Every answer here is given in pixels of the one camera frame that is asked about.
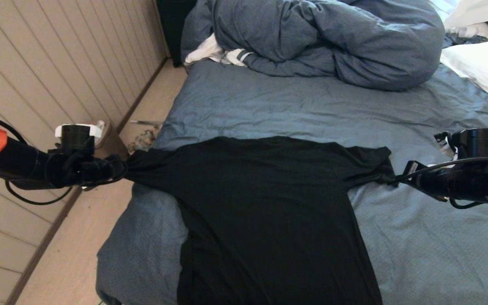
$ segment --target mattress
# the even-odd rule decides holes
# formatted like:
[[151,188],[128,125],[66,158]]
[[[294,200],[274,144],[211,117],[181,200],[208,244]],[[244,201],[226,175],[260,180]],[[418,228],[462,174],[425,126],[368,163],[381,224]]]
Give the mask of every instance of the mattress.
[[[441,64],[422,85],[386,92],[206,60],[192,66],[154,146],[218,136],[387,146],[401,173],[408,160],[449,161],[436,133],[485,127],[488,94]],[[488,205],[461,211],[407,185],[376,183],[349,197],[385,304],[488,304]],[[174,197],[135,185],[98,254],[99,295],[111,305],[175,304],[186,235]]]

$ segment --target baseboard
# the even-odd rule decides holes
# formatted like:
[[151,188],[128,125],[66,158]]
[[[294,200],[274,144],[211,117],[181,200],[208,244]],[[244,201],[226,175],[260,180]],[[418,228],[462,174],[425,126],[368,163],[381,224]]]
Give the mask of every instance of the baseboard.
[[[146,84],[146,86],[142,89],[141,94],[137,97],[133,105],[129,108],[128,112],[125,114],[124,118],[118,124],[118,127],[116,127],[116,131],[120,133],[122,129],[124,128],[125,124],[128,122],[129,118],[143,99],[144,95],[152,85],[153,81],[159,75],[159,72],[161,69],[165,66],[167,63],[168,58],[165,58],[163,62],[159,65],[159,67],[155,70],[154,74]],[[60,214],[52,224],[52,227],[48,230],[48,233],[46,236],[43,238],[41,241],[41,245],[37,248],[35,251],[35,254],[29,261],[28,266],[25,268],[24,273],[20,277],[18,283],[16,284],[14,290],[12,290],[12,293],[10,297],[8,298],[6,305],[15,305],[16,302],[18,301],[18,298],[20,297],[20,294],[25,288],[25,285],[27,284],[29,278],[31,277],[31,274],[33,274],[33,271],[35,270],[35,267],[37,267],[37,264],[39,264],[39,261],[41,260],[41,257],[43,256],[44,252],[48,248],[48,245],[56,235],[56,232],[60,228],[61,224],[64,222],[66,216],[69,214],[69,211],[73,207],[75,201],[78,199],[79,195],[82,193],[82,189],[80,187],[75,187],[75,189],[72,191],[71,196],[69,197],[69,200],[67,203],[64,205],[64,208],[61,210]]]

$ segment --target gray duvet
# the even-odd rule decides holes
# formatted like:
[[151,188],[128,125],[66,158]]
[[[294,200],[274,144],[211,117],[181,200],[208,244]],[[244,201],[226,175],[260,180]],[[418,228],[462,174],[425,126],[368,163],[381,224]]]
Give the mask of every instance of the gray duvet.
[[[387,146],[401,173],[408,160],[448,160],[435,133],[482,127],[488,127],[488,94],[443,65],[422,85],[386,92],[202,61],[192,67],[155,147],[275,135]],[[349,197],[385,304],[488,305],[488,205],[461,211],[407,185],[375,183]],[[99,294],[111,305],[175,304],[186,234],[171,195],[135,185],[99,251]]]
[[444,26],[426,0],[198,0],[182,61],[212,33],[227,50],[253,52],[244,63],[266,75],[401,90],[432,76]]

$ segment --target t-shirt sleeve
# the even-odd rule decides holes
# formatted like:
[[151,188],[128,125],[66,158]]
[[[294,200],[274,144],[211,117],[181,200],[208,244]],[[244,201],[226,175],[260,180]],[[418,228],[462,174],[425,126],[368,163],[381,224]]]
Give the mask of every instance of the t-shirt sleeve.
[[368,182],[388,183],[395,179],[387,147],[377,149],[364,147],[343,148],[340,151],[338,177],[350,189]]

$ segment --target white clamp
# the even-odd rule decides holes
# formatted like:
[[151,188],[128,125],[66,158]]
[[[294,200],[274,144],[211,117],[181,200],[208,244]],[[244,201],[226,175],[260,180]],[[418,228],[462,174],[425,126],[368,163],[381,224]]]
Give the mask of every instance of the white clamp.
[[58,127],[56,127],[56,138],[61,137],[61,127],[65,125],[80,125],[80,126],[87,126],[89,127],[89,135],[94,136],[97,139],[101,139],[101,136],[103,135],[103,131],[97,127],[96,125],[90,125],[90,124],[63,124]]

